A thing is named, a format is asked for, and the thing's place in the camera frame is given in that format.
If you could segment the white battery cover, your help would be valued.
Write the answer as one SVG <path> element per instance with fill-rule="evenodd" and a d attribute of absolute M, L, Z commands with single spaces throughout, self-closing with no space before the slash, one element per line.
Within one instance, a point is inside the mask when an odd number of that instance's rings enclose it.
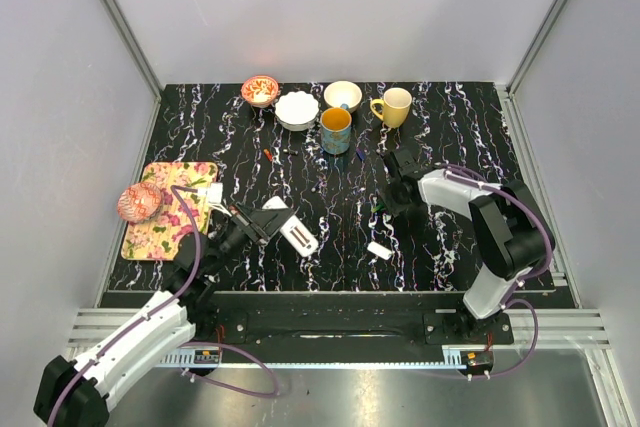
<path fill-rule="evenodd" d="M 374 241 L 370 242 L 367 245 L 367 250 L 371 252 L 373 255 L 375 255 L 376 257 L 379 257 L 386 261 L 390 260 L 391 257 L 393 256 L 393 252 L 390 249 Z"/>

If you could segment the white remote control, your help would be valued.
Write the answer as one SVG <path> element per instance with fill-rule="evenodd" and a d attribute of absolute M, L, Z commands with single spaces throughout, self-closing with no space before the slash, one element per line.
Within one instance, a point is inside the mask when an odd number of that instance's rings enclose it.
<path fill-rule="evenodd" d="M 271 197 L 264 205 L 267 210 L 282 210 L 288 205 L 278 196 Z M 314 254 L 319 248 L 319 242 L 305 224 L 292 213 L 279 229 L 282 236 L 292 245 L 303 258 Z"/>

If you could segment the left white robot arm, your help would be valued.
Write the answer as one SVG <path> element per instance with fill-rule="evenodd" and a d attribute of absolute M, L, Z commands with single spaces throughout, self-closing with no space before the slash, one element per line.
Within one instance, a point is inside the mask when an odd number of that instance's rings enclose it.
<path fill-rule="evenodd" d="M 293 217 L 281 199 L 258 209 L 229 208 L 215 240 L 201 232 L 182 237 L 175 270 L 128 321 L 72 360 L 57 356 L 44 368 L 34 402 L 48 426 L 103 426 L 124 393 L 164 356 L 190 342 L 217 339 L 217 314 L 208 278 L 247 243 L 267 244 Z"/>

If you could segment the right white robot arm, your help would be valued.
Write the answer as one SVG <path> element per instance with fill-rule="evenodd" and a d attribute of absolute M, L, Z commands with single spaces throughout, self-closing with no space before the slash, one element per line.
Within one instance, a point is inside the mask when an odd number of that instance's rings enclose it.
<path fill-rule="evenodd" d="M 482 267 L 463 296 L 464 312 L 456 316 L 454 327 L 463 341 L 480 341 L 490 331 L 489 318 L 516 288 L 549 269 L 555 249 L 551 228 L 522 181 L 491 183 L 450 163 L 426 168 L 405 148 L 382 159 L 390 181 L 379 195 L 388 214 L 425 204 L 471 221 Z"/>

